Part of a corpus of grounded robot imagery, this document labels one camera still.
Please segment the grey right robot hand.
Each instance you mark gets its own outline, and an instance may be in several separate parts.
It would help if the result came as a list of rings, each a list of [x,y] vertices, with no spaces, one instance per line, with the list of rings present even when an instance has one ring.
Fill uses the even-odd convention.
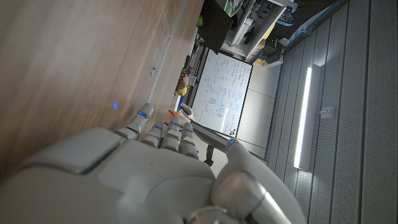
[[[305,223],[278,176],[237,139],[195,122],[91,128],[25,159],[1,183],[2,223]]]

